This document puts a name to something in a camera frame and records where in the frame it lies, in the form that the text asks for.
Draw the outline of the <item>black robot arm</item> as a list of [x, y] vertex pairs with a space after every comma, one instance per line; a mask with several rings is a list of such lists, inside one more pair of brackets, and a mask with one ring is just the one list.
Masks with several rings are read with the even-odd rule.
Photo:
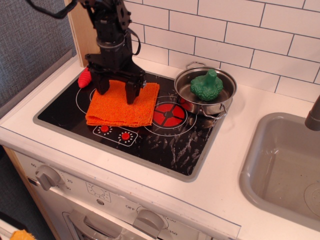
[[125, 83], [127, 103], [133, 104], [146, 85], [145, 71], [133, 62], [131, 13], [122, 0], [82, 0], [96, 30], [100, 53], [85, 55], [96, 90], [105, 94], [110, 80]]

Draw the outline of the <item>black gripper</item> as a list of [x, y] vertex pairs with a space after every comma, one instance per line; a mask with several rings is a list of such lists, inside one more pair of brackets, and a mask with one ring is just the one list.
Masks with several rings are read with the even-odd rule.
[[91, 80], [99, 94], [110, 88], [110, 80], [125, 82], [127, 104], [131, 105], [145, 87], [145, 71], [133, 60], [132, 42], [123, 42], [112, 47], [100, 47], [100, 53], [86, 54]]

